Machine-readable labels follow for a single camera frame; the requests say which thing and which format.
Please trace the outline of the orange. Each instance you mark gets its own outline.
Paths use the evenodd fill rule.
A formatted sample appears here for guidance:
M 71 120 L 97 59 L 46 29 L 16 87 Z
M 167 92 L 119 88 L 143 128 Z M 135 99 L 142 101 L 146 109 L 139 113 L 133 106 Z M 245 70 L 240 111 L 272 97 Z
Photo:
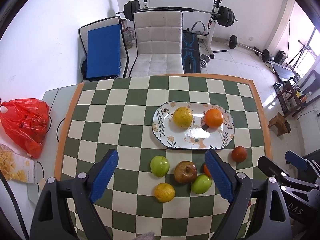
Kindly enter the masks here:
M 204 123 L 210 128 L 220 127 L 223 120 L 223 114 L 218 109 L 210 109 L 204 115 Z
M 211 178 L 212 176 L 211 176 L 210 171 L 208 170 L 206 164 L 204 164 L 203 169 L 204 169 L 204 174 L 205 174 L 206 176 L 208 176 L 209 178 Z

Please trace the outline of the dark red round fruit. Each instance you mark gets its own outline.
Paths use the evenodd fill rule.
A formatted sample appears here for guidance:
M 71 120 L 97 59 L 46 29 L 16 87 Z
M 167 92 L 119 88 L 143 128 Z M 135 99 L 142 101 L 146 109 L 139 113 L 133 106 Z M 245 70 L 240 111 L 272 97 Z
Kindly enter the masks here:
M 242 146 L 237 146 L 232 150 L 231 158 L 236 163 L 242 163 L 247 158 L 247 150 Z

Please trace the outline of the green apple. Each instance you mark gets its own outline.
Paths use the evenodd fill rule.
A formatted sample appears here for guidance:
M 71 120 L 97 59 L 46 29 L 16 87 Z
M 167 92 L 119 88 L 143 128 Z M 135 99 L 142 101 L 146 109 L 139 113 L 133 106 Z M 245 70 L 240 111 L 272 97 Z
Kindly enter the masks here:
M 191 184 L 191 191 L 195 194 L 206 193 L 212 185 L 212 180 L 205 174 L 197 176 Z
M 164 156 L 155 156 L 150 161 L 150 169 L 153 175 L 161 178 L 165 176 L 170 168 L 168 159 Z

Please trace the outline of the brownish red apple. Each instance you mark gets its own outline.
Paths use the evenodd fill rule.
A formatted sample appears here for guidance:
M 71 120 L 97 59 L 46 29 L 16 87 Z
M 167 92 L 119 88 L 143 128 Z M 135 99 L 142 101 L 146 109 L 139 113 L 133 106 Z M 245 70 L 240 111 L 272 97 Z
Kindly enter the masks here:
M 197 178 L 196 165 L 191 161 L 179 162 L 175 167 L 174 177 L 180 184 L 192 183 Z

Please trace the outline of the yellow citrus fruit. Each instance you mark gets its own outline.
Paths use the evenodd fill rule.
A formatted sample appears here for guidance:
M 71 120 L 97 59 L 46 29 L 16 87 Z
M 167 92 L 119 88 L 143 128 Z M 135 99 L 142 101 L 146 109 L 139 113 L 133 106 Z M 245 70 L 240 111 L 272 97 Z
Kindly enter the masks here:
M 168 183 L 160 183 L 155 187 L 153 194 L 159 202 L 167 203 L 175 197 L 175 189 Z
M 174 111 L 172 120 L 176 126 L 186 129 L 193 121 L 193 113 L 188 107 L 179 107 Z

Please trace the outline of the floral oval ceramic plate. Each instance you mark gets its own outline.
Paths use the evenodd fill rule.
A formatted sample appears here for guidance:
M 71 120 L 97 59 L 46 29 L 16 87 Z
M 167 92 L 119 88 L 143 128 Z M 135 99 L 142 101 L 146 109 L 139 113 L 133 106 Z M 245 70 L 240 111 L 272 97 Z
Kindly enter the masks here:
M 188 108 L 193 114 L 193 120 L 187 128 L 180 128 L 173 121 L 174 111 L 180 107 Z M 204 121 L 206 112 L 211 109 L 223 115 L 223 123 L 217 128 L 207 126 Z M 220 150 L 234 138 L 235 127 L 230 113 L 219 105 L 169 101 L 155 110 L 152 132 L 161 144 L 169 148 Z

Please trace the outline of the small wooden stool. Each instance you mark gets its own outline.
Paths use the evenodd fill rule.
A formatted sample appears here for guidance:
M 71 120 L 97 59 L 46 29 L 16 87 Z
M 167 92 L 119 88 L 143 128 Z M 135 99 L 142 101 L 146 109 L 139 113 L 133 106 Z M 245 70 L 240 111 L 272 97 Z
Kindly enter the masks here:
M 279 112 L 269 121 L 268 127 L 275 127 L 277 129 L 277 137 L 291 132 L 289 122 Z

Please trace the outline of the red plastic bag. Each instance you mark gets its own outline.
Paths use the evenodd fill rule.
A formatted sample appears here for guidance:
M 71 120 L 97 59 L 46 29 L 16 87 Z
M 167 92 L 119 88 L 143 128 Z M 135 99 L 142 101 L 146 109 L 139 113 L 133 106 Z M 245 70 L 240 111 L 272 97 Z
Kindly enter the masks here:
M 1 102 L 1 124 L 7 136 L 31 158 L 41 155 L 49 124 L 49 106 L 46 102 L 16 99 Z

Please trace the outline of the white folding side table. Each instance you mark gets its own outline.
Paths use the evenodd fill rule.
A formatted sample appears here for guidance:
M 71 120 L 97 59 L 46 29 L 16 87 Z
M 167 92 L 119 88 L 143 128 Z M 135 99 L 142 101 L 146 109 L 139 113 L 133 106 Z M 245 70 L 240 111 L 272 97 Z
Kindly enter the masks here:
M 35 160 L 35 183 L 27 185 L 29 200 L 36 204 L 39 200 L 41 189 L 40 181 L 54 176 L 55 161 L 63 119 L 72 101 L 77 85 L 52 89 L 45 92 L 43 101 L 49 106 L 49 124 L 43 144 L 41 155 Z

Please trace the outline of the blue cushioned folding chair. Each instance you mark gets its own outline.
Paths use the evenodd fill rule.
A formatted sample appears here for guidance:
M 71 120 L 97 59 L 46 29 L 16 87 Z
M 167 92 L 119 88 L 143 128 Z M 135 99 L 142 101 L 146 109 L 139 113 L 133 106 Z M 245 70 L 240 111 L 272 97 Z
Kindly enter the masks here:
M 80 68 L 84 80 L 99 81 L 127 75 L 129 54 L 119 16 L 84 25 L 78 33 L 86 55 Z

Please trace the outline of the black speaker box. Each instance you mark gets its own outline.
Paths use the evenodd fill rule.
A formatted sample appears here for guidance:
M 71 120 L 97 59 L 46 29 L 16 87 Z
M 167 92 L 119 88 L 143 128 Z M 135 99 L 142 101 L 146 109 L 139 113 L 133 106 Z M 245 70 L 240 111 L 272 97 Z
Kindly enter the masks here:
M 287 58 L 287 55 L 285 51 L 279 50 L 274 57 L 274 62 L 277 64 L 283 64 L 286 58 Z

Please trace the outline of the black blue sit-up bench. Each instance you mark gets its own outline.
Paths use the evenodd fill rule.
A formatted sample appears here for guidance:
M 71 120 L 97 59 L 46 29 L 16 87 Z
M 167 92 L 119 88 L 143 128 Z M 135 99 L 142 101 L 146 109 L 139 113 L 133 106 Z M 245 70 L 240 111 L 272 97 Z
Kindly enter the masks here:
M 182 64 L 184 73 L 200 73 L 200 50 L 196 33 L 182 33 Z

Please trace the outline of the black tripod stand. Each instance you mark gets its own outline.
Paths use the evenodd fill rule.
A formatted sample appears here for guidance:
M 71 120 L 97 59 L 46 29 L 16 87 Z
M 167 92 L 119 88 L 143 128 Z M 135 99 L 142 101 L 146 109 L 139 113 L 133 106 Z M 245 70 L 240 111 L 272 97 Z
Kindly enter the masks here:
M 300 40 L 298 42 L 302 46 L 301 49 L 299 50 L 299 52 L 293 57 L 293 59 L 289 63 L 286 63 L 286 66 L 290 67 L 291 69 L 296 69 L 298 67 L 299 61 L 303 60 L 303 55 L 306 53 L 309 53 L 314 59 L 317 58 L 316 53 L 309 46 L 309 44 L 304 44 Z

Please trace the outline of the barbell on floor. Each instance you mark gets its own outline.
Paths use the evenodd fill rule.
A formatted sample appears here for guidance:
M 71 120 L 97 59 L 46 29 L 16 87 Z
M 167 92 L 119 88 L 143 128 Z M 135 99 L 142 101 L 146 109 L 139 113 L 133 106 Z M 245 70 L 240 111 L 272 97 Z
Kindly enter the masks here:
M 261 55 L 261 59 L 262 59 L 263 62 L 268 63 L 270 61 L 271 54 L 267 49 L 264 49 L 263 51 L 260 51 L 258 48 L 255 48 L 255 47 L 252 48 L 252 47 L 249 47 L 249 46 L 244 45 L 242 43 L 239 43 L 238 42 L 238 38 L 237 38 L 236 35 L 231 35 L 230 36 L 229 41 L 228 41 L 228 45 L 229 45 L 230 49 L 235 49 L 237 46 L 241 46 L 241 47 L 247 48 L 249 50 L 254 51 L 256 54 L 260 54 Z

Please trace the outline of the white weight bench rack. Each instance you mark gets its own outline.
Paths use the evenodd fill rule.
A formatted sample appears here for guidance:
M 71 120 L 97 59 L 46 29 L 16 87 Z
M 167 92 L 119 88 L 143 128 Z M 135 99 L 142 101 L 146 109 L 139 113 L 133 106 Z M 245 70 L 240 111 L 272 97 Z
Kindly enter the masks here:
M 229 9 L 227 7 L 223 7 L 221 5 L 221 2 L 222 0 L 213 0 L 213 8 L 211 12 L 199 9 L 192 10 L 192 12 L 202 12 L 210 14 L 208 26 L 206 28 L 206 34 L 201 34 L 200 40 L 203 42 L 211 59 L 215 59 L 215 52 L 211 49 L 211 43 L 213 40 L 215 28 L 218 24 L 221 26 L 227 26 L 229 22 Z

